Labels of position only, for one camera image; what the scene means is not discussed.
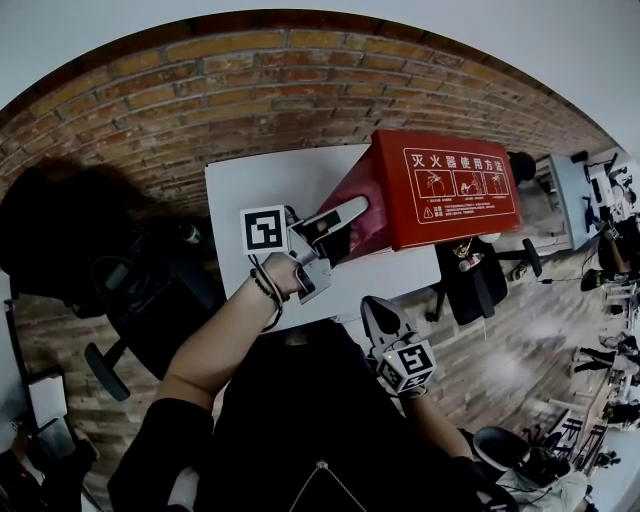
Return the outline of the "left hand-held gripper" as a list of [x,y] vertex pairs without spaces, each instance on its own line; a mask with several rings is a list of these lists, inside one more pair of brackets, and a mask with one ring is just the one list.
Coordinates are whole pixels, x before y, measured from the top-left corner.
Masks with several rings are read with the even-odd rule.
[[245,209],[240,212],[243,252],[257,273],[283,301],[275,281],[267,276],[262,256],[280,253],[294,263],[299,302],[305,304],[331,285],[331,264],[312,243],[311,236],[327,236],[350,224],[369,208],[365,196],[356,196],[307,220],[298,220],[287,206]]

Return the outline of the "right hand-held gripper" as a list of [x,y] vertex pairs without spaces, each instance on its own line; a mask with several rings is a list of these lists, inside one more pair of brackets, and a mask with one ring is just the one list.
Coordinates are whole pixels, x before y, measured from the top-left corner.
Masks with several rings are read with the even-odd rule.
[[365,296],[360,313],[375,370],[386,384],[398,394],[425,385],[437,369],[435,355],[427,339],[410,340],[416,330],[406,312],[386,299]]

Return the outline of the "person's left hand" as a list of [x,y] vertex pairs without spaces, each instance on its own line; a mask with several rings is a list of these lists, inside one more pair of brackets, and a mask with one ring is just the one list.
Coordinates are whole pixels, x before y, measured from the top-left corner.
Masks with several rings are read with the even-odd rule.
[[298,263],[286,253],[272,253],[261,265],[282,297],[289,297],[301,290],[297,279]]

